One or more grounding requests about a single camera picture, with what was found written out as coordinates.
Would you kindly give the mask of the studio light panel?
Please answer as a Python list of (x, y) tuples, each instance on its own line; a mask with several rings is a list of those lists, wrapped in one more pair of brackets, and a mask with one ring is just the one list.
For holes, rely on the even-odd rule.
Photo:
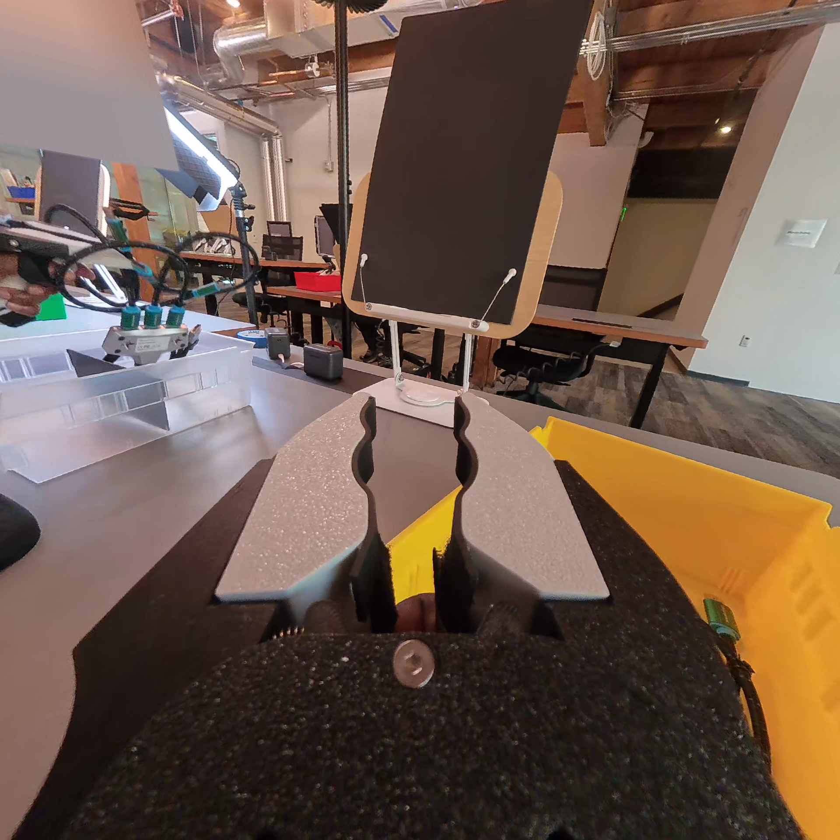
[(217, 210), (239, 182), (236, 166), (164, 101), (164, 114), (176, 158), (174, 170), (157, 169), (169, 183), (191, 197), (199, 212)]

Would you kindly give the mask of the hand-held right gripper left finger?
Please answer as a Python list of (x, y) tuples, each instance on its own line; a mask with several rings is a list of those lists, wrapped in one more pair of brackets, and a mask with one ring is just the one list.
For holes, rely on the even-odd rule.
[(293, 625), (317, 602), (354, 631), (395, 629), (390, 554), (379, 533), (374, 473), (375, 399), (355, 394), (278, 451), (215, 596), (275, 602)]

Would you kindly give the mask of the yellow plastic bin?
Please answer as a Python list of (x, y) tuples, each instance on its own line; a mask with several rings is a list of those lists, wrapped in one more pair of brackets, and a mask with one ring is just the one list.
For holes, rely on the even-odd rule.
[(611, 586), (499, 643), (421, 837), (838, 838), (830, 503), (550, 419)]

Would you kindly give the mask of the black divider panel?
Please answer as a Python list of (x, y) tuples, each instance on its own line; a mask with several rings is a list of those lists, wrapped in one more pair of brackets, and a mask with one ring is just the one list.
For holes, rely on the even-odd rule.
[(165, 432), (171, 431), (165, 407), (165, 384), (155, 374), (119, 366), (89, 353), (68, 351), (78, 378), (104, 375), (91, 399), (94, 417), (99, 420), (127, 417)]

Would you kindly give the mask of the silver cable splitter hub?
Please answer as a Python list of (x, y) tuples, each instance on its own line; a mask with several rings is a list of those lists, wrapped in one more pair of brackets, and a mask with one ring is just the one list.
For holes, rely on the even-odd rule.
[(126, 329), (112, 327), (107, 332), (101, 348), (106, 361), (131, 359), (135, 366), (154, 364), (163, 358), (182, 359), (194, 348), (201, 335), (201, 326), (188, 328), (156, 327)]

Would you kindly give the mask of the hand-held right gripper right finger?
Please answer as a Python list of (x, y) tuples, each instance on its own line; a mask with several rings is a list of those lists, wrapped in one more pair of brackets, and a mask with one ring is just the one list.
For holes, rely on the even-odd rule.
[(558, 466), (528, 431), (477, 394), (456, 398), (456, 492), (445, 550), (434, 553), (437, 619), (475, 632), (494, 606), (521, 628), (550, 626), (549, 604), (611, 594)]

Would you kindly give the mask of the white wall sign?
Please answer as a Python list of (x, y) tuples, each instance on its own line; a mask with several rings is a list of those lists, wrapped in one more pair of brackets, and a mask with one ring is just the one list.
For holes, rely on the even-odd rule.
[(813, 249), (826, 227), (827, 219), (786, 219), (774, 243), (780, 247)]

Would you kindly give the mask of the black mesh office chair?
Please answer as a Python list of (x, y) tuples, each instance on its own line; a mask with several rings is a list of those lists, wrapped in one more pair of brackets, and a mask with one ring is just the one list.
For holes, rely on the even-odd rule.
[(302, 261), (303, 238), (292, 234), (290, 222), (269, 220), (266, 228), (267, 233), (262, 238), (263, 260)]

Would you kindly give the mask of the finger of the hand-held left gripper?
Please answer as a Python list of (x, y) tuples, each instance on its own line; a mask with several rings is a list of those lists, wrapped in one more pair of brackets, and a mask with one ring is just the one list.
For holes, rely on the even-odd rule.
[(1, 253), (8, 255), (75, 256), (81, 252), (108, 250), (99, 238), (23, 219), (1, 220)]

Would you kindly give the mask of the silver air duct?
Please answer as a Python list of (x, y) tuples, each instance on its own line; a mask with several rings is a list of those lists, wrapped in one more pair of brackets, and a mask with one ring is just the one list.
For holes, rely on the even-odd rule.
[[(399, 35), (400, 16), (379, 10), (348, 12), (348, 44), (362, 46)], [(263, 16), (219, 28), (213, 47), (230, 77), (240, 74), (247, 56), (280, 54), (293, 59), (332, 51), (334, 9), (312, 1), (266, 1)]]

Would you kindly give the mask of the clear plastic bin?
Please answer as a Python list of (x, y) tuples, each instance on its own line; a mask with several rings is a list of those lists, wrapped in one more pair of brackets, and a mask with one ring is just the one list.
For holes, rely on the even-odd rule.
[(91, 399), (105, 380), (78, 378), (68, 351), (104, 359), (106, 330), (4, 339), (1, 355), (1, 466), (44, 483), (250, 404), (245, 343), (204, 333), (186, 357), (135, 367), (164, 383), (171, 431), (127, 417), (97, 420)]

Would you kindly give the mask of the dark grey rectangular case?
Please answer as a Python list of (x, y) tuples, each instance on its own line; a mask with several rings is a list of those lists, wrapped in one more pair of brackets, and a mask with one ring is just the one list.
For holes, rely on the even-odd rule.
[(343, 352), (339, 346), (309, 343), (302, 348), (305, 375), (323, 382), (337, 382), (343, 377)]

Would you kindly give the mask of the wooden top office desk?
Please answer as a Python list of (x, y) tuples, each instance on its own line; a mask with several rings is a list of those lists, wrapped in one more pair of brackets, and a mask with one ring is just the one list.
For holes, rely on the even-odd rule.
[[(243, 260), (236, 255), (185, 253), (184, 259), (192, 275), (201, 277), (203, 287), (214, 279), (241, 281), (243, 276)], [(340, 292), (317, 289), (314, 280), (309, 281), (309, 287), (303, 287), (298, 284), (297, 275), (319, 277), (323, 267), (323, 263), (294, 259), (267, 259), (262, 262), (255, 283), (257, 325), (272, 325), (277, 317), (286, 316), (291, 330), (302, 333), (303, 317), (309, 316), (311, 337), (314, 341), (321, 341), (323, 321), (327, 317), (340, 317)]]
[(634, 361), (649, 367), (629, 426), (643, 427), (658, 388), (670, 349), (704, 350), (707, 339), (700, 333), (658, 318), (630, 317), (609, 312), (586, 311), (539, 304), (531, 329), (562, 329), (621, 340), (614, 349), (618, 361)]

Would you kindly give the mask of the black flat board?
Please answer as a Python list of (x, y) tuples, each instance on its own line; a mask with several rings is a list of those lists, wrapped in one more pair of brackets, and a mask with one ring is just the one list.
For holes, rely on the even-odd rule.
[(510, 1), (402, 22), (348, 299), (514, 318), (592, 2)]

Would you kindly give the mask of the black light stand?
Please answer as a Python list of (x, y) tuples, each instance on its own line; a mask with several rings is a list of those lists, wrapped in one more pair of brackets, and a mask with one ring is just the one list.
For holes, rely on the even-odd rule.
[(259, 314), (257, 310), (256, 292), (254, 286), (256, 279), (259, 278), (259, 274), (255, 274), (255, 271), (258, 271), (259, 269), (254, 268), (254, 260), (252, 260), (252, 258), (256, 256), (256, 253), (253, 252), (253, 249), (248, 241), (249, 226), (246, 217), (247, 211), (249, 209), (254, 209), (254, 207), (247, 204), (247, 192), (240, 180), (237, 180), (236, 184), (231, 187), (230, 195), (236, 224), (236, 241), (239, 244), (240, 258), (242, 261), (242, 284), (246, 296), (248, 318), (249, 322), (253, 323), (255, 327), (258, 327)]

